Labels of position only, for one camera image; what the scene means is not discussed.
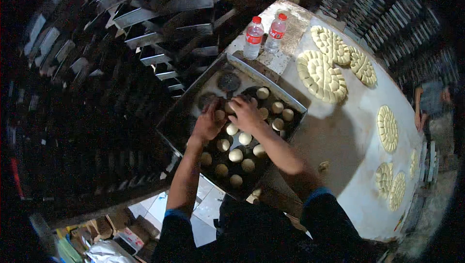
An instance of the red bottle cap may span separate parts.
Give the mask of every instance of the red bottle cap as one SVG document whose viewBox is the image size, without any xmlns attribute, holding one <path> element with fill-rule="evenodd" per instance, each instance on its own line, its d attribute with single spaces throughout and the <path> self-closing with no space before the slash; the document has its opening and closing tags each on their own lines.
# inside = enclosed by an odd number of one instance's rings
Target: red bottle cap
<svg viewBox="0 0 465 263">
<path fill-rule="evenodd" d="M 252 22 L 256 23 L 256 24 L 260 24 L 261 23 L 261 18 L 259 16 L 254 16 L 252 18 Z"/>
</svg>

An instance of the plastic water bottle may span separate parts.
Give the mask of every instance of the plastic water bottle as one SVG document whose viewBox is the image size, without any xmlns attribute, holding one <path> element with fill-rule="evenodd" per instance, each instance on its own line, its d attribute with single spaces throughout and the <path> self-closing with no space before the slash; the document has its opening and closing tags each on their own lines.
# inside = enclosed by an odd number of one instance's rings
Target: plastic water bottle
<svg viewBox="0 0 465 263">
<path fill-rule="evenodd" d="M 261 18 L 259 16 L 253 17 L 252 22 L 247 26 L 246 44 L 244 45 L 244 57 L 246 59 L 254 60 L 259 56 L 263 34 L 264 29 Z"/>
<path fill-rule="evenodd" d="M 286 32 L 286 19 L 287 16 L 279 14 L 278 17 L 271 23 L 270 31 L 268 32 L 268 38 L 264 44 L 264 49 L 268 52 L 275 53 L 279 50 L 281 39 Z"/>
</svg>

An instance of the red bottle label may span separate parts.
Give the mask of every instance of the red bottle label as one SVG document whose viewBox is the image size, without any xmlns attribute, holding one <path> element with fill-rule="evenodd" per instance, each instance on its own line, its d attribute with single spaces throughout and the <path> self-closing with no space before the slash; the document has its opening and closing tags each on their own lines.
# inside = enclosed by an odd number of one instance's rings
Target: red bottle label
<svg viewBox="0 0 465 263">
<path fill-rule="evenodd" d="M 268 35 L 273 36 L 273 38 L 275 39 L 281 39 L 284 36 L 284 32 L 278 32 L 275 31 L 273 28 L 270 28 L 270 32 L 268 33 Z"/>
<path fill-rule="evenodd" d="M 259 44 L 261 43 L 262 36 L 254 37 L 249 35 L 248 33 L 246 34 L 246 41 L 250 44 Z"/>
</svg>

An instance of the dark background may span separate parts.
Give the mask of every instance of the dark background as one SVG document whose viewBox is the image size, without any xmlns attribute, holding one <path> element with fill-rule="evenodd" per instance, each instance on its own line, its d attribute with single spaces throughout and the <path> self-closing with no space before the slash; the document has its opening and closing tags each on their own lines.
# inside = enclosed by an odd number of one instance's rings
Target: dark background
<svg viewBox="0 0 465 263">
<path fill-rule="evenodd" d="M 18 64 L 17 46 L 23 39 L 26 25 L 31 16 L 45 0 L 0 0 L 1 3 L 1 221 L 0 221 L 0 258 L 5 262 L 22 262 L 32 260 L 41 262 L 45 257 L 38 257 L 38 245 L 33 230 L 27 221 L 30 210 L 27 206 L 19 205 L 19 197 L 14 190 L 10 176 L 10 163 L 7 147 L 4 142 L 5 101 L 8 90 L 8 78 L 15 76 Z M 464 19 L 465 0 L 425 0 L 439 13 L 443 21 L 447 36 L 455 45 L 458 58 L 460 83 L 463 84 L 464 68 Z M 433 242 L 424 254 L 425 260 L 438 259 L 440 262 L 460 260 L 464 255 L 463 231 L 465 231 L 465 204 L 463 173 L 458 176 L 458 184 L 454 192 L 454 199 L 450 202 L 447 214 L 443 218 L 441 228 L 437 231 Z"/>
</svg>

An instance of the person in gray shirt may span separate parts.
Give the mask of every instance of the person in gray shirt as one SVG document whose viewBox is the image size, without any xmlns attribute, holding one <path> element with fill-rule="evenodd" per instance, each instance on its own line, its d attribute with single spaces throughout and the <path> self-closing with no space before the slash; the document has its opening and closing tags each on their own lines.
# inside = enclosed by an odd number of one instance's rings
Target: person in gray shirt
<svg viewBox="0 0 465 263">
<path fill-rule="evenodd" d="M 430 81 L 415 89 L 415 126 L 423 130 L 428 118 L 438 118 L 452 104 L 449 87 L 441 81 Z"/>
</svg>

